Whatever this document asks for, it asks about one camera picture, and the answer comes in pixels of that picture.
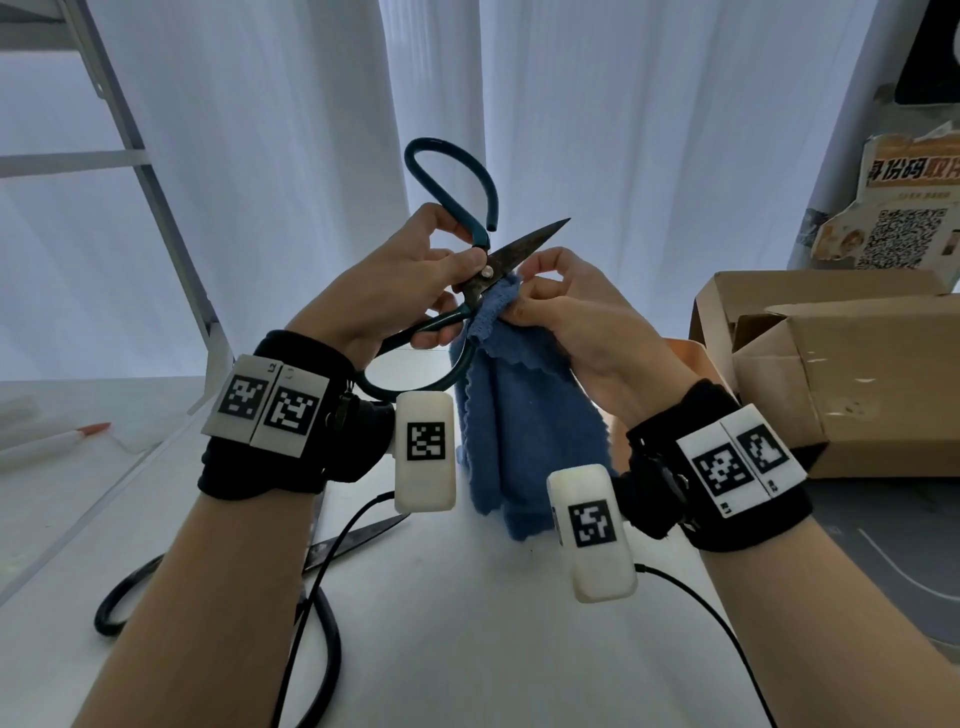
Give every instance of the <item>qr code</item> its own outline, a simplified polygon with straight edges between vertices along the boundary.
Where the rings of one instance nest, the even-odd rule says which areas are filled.
[[[754,479],[733,445],[721,445],[693,458],[693,467],[710,492],[720,496]]]
[[[616,541],[610,506],[605,500],[591,500],[567,506],[573,525],[573,540],[578,548]]]
[[[916,268],[929,250],[946,214],[945,207],[881,210],[870,240],[853,267],[861,270]]]
[[[737,435],[736,440],[761,475],[766,475],[790,459],[767,425],[748,429],[742,435]]]
[[[256,416],[263,396],[267,393],[266,379],[257,379],[252,376],[233,375],[233,380],[227,388],[223,401],[217,407],[218,412],[234,417],[252,420]]]
[[[273,409],[263,419],[263,424],[286,432],[306,435],[313,422],[313,413],[317,410],[319,398],[305,395],[286,387],[276,388]]]
[[[444,460],[444,423],[407,423],[407,460]]]

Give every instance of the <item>hand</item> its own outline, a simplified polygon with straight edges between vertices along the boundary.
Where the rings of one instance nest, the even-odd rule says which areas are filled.
[[[358,370],[373,361],[391,334],[426,318],[427,309],[443,313],[457,307],[446,287],[469,279],[487,263],[480,248],[453,253],[430,247],[430,234],[452,232],[470,242],[467,230],[439,205],[422,206],[391,238],[334,280],[287,330],[333,347]],[[449,344],[462,325],[421,332],[417,349]]]
[[[537,276],[547,271],[564,279]],[[520,296],[501,318],[549,328],[589,397],[628,428],[679,402],[697,381],[607,277],[573,252],[540,251],[517,272]]]

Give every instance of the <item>forearm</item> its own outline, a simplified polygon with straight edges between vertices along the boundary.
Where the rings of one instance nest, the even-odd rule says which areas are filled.
[[[270,721],[309,538],[309,494],[200,495],[75,726]]]
[[[703,552],[780,728],[960,720],[960,677],[813,520]]]

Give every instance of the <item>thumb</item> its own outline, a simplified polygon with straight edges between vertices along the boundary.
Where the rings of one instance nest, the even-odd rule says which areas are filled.
[[[485,265],[487,252],[483,248],[469,248],[441,258],[434,263],[434,269],[437,271],[438,283],[446,288],[448,285],[463,283],[475,273],[479,273]]]
[[[568,302],[567,296],[546,300],[521,297],[511,303],[500,314],[500,318],[518,327],[544,327],[554,330],[563,322]]]

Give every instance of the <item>black cable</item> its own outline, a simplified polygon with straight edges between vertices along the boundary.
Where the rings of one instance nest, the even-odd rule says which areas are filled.
[[[333,611],[330,609],[330,604],[326,600],[326,596],[320,589],[320,580],[324,578],[327,568],[330,566],[330,562],[333,561],[334,555],[337,553],[337,549],[340,548],[340,544],[343,543],[344,539],[347,537],[347,534],[353,528],[353,525],[360,520],[360,517],[363,516],[367,511],[373,508],[377,503],[383,503],[387,500],[390,500],[394,497],[394,492],[390,491],[389,493],[381,493],[379,496],[367,502],[359,511],[353,514],[347,525],[344,526],[344,529],[340,532],[340,535],[337,536],[337,540],[333,542],[333,546],[330,547],[330,551],[326,554],[324,562],[320,564],[320,569],[317,572],[317,578],[313,582],[313,586],[310,588],[310,594],[306,598],[306,603],[308,605],[313,605],[314,609],[317,611],[317,616],[320,618],[321,623],[324,624],[324,632],[327,635],[327,669],[324,674],[324,681],[321,683],[320,690],[317,692],[316,697],[311,703],[310,708],[307,710],[306,714],[297,724],[298,728],[314,728],[319,722],[320,718],[323,716],[326,706],[330,702],[330,698],[333,696],[333,689],[336,687],[337,678],[340,675],[340,660],[341,660],[341,649],[340,649],[340,630],[337,628],[336,620],[333,618]],[[283,680],[280,682],[280,690],[276,696],[276,704],[274,706],[274,716],[270,721],[271,728],[277,728],[280,724],[280,717],[283,715],[283,702],[287,697],[287,689],[290,686],[290,676],[294,671],[294,663],[297,660],[297,650],[300,649],[300,640],[303,639],[303,630],[306,628],[307,617],[310,614],[309,608],[303,609],[300,614],[300,618],[297,621],[297,633],[294,635],[293,644],[290,647],[290,657],[287,658],[287,667],[283,670]],[[336,668],[331,669],[331,666],[334,665],[332,660],[333,649],[331,648],[332,640],[330,639],[330,634],[327,631],[327,624],[324,622],[326,618],[330,623],[332,623],[333,628],[336,632]]]
[[[717,611],[713,609],[713,607],[711,607],[702,596],[698,595],[696,592],[694,592],[692,589],[686,586],[684,582],[682,582],[680,579],[676,578],[675,576],[671,576],[666,571],[661,571],[659,569],[654,569],[653,567],[648,567],[646,564],[634,564],[634,569],[638,573],[652,573],[654,576],[659,576],[661,579],[665,579],[666,581],[669,581],[674,586],[680,587],[685,592],[687,592],[690,596],[692,596],[694,599],[700,602],[700,606],[702,606],[704,609],[710,612],[713,618],[720,623],[720,626],[723,627],[723,631],[727,633],[727,637],[730,638],[730,641],[733,643],[733,646],[736,647],[736,653],[740,656],[740,660],[743,661],[743,667],[747,669],[747,674],[750,675],[750,681],[754,684],[754,690],[756,691],[756,696],[760,699],[760,705],[763,706],[763,712],[767,714],[767,720],[770,721],[770,725],[772,725],[773,728],[777,728],[777,722],[774,720],[773,714],[770,712],[770,706],[767,705],[766,698],[763,697],[763,692],[760,691],[760,685],[756,682],[756,678],[754,677],[754,671],[750,668],[750,663],[747,662],[747,656],[743,653],[743,647],[740,646],[740,640],[736,638],[736,635],[734,635],[733,630],[730,629],[730,626],[727,624],[727,621],[723,619],[719,614],[717,614]]]

